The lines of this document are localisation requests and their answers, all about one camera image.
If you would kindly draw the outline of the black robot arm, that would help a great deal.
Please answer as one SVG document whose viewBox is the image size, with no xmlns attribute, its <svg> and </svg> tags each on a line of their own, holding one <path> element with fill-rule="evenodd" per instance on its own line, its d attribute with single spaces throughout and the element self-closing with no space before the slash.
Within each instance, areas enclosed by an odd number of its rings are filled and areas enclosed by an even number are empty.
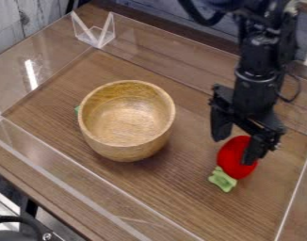
<svg viewBox="0 0 307 241">
<path fill-rule="evenodd" d="M 192 0 L 177 0 L 192 20 L 216 25 L 226 14 L 237 26 L 238 62 L 232 88 L 212 86 L 210 136 L 220 141 L 238 127 L 250 140 L 240 163 L 249 166 L 276 149 L 285 126 L 273 112 L 278 101 L 297 96 L 281 93 L 288 65 L 296 56 L 297 0 L 206 0 L 212 15 L 204 17 Z"/>
</svg>

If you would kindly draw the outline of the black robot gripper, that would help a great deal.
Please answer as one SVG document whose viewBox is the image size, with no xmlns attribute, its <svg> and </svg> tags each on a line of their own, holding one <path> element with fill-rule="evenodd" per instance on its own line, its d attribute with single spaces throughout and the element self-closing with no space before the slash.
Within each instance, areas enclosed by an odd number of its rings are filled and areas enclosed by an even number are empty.
<svg viewBox="0 0 307 241">
<path fill-rule="evenodd" d="M 250 135 L 241 157 L 245 166 L 264 157 L 270 145 L 285 134 L 282 122 L 273 112 L 282 76 L 282 72 L 252 74 L 236 69 L 233 88 L 212 86 L 208 103 L 210 136 L 214 142 L 226 139 L 233 125 Z"/>
</svg>

